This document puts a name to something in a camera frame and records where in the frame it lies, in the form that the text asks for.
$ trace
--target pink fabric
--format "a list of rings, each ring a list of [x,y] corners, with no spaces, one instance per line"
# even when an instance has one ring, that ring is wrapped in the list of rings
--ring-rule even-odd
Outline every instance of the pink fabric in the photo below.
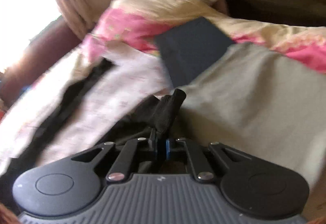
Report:
[[[298,49],[291,48],[285,55],[294,60],[300,61],[307,67],[320,73],[326,73],[326,44],[302,45]]]
[[[1,123],[1,119],[4,117],[4,111],[0,110],[0,123]]]
[[[157,48],[151,43],[152,38],[171,27],[148,20],[139,14],[108,8],[93,33],[85,37],[82,47],[89,62],[103,54],[107,49],[107,42],[111,40],[119,40],[139,51],[155,54]],[[253,42],[266,46],[264,38],[257,33],[239,33],[231,38],[237,43]],[[294,35],[286,43],[276,47],[275,51],[300,61],[313,70],[326,73],[326,40],[319,35]]]
[[[232,38],[237,43],[253,42],[262,46],[266,44],[262,37],[253,34],[233,35]],[[326,73],[326,39],[320,35],[294,35],[276,47],[275,51],[303,63],[308,68]]]
[[[149,40],[170,28],[170,25],[150,21],[138,14],[108,8],[93,33],[85,37],[82,46],[90,62],[106,50],[106,42],[110,40],[119,40],[139,51],[148,52],[156,50]]]

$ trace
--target black strap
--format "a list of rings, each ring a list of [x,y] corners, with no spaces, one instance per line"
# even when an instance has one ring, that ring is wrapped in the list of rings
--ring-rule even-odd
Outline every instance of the black strap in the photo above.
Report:
[[[96,145],[107,141],[124,145],[130,139],[149,138],[153,128],[158,138],[165,136],[185,97],[185,92],[180,89],[175,89],[172,95],[165,95],[161,100],[154,95],[147,97],[132,113],[121,118]]]
[[[112,66],[112,62],[103,59],[85,79],[70,85],[65,91],[58,107],[36,129],[29,146],[18,158],[11,159],[7,172],[0,177],[0,199],[14,213],[19,213],[11,193],[14,181],[23,172],[35,166],[39,155],[71,117],[84,95]]]

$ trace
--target bedsheet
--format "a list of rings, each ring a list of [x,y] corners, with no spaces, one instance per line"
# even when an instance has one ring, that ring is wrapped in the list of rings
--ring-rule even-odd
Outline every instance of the bedsheet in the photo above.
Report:
[[[326,73],[326,27],[303,27],[234,19],[202,0],[114,0],[83,44],[90,61],[112,39],[158,55],[153,36],[204,16],[235,42],[253,42],[283,53],[311,69]]]
[[[159,58],[142,53],[119,41],[108,44],[110,52],[103,56],[111,60],[113,67],[84,96],[79,109],[68,124],[59,132],[40,157],[39,164],[53,162],[94,145],[120,118],[130,112],[145,97],[159,94],[167,86],[162,74]],[[80,58],[80,50],[67,59]],[[87,75],[91,67],[73,66],[64,80],[59,71],[64,65],[48,74],[38,87],[28,92],[9,110],[0,125],[0,135],[4,135],[0,161],[3,173],[10,157],[16,157],[27,146],[35,131],[58,105],[65,88],[73,79]]]

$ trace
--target bed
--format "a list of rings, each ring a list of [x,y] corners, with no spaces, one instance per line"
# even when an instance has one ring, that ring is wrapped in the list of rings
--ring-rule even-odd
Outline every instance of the bed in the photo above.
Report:
[[[65,89],[85,78],[101,57],[117,67],[84,97],[69,122],[42,152],[37,165],[93,146],[148,95],[167,94],[169,84],[153,37],[201,16],[237,43],[262,45],[319,74],[326,73],[326,0],[226,2],[228,10],[221,7],[224,0],[112,1],[83,42],[58,61],[1,120],[1,173],[10,159],[28,145],[35,128],[55,109]],[[309,178],[311,187],[316,188],[321,181],[320,171],[313,177],[310,172],[298,171]],[[323,215],[323,201],[316,196],[311,196],[311,201],[305,216],[311,219]]]

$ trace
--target black mount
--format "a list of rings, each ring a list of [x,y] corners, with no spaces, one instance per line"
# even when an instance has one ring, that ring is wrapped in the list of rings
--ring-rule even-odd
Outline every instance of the black mount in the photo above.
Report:
[[[277,220],[301,213],[309,187],[298,173],[219,142],[202,147],[190,139],[106,142],[34,168],[15,182],[17,204],[33,215],[58,217],[94,204],[104,190],[135,173],[164,173],[165,163],[182,165],[194,181],[217,186],[226,201],[255,218]]]

